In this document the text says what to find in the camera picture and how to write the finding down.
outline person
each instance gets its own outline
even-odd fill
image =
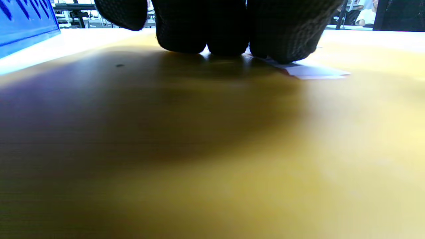
[[[331,19],[331,24],[337,24],[339,21],[339,17],[342,11],[343,5],[340,5],[337,8],[337,11],[334,13],[333,18]],[[347,1],[347,7],[345,11],[345,22],[344,25],[347,26],[353,26],[355,25],[355,20],[360,14],[360,11],[363,10],[365,7],[365,0],[348,0]]]
[[[166,50],[238,56],[247,47],[256,57],[285,64],[309,56],[342,0],[152,0],[156,38]],[[145,0],[95,0],[99,13],[138,31],[146,20]]]
[[[379,0],[373,0],[372,9],[365,9],[360,12],[359,17],[356,19],[357,26],[366,26],[375,24],[376,11],[378,9]]]

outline blue plastic bin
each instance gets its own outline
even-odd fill
[[[0,58],[59,33],[50,1],[0,0]]]

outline paper card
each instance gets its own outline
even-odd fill
[[[271,58],[262,60],[276,68],[286,70],[290,76],[297,77],[301,80],[343,79],[344,75],[350,74],[347,71],[321,66],[308,62],[307,60],[301,60],[286,65],[279,64]]]

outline glove finger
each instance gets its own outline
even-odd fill
[[[146,22],[146,0],[94,0],[100,15],[120,27],[139,31]]]
[[[285,64],[316,50],[342,0],[248,0],[250,50]]]
[[[208,49],[212,54],[237,56],[248,47],[245,0],[207,0]]]
[[[207,45],[204,0],[152,0],[156,38],[169,51],[197,54]]]

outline black knit glove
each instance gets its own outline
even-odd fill
[[[95,0],[112,23],[138,31],[146,21],[146,0]],[[257,57],[279,63],[315,51],[342,0],[152,0],[156,35],[166,50],[237,56],[249,47]]]

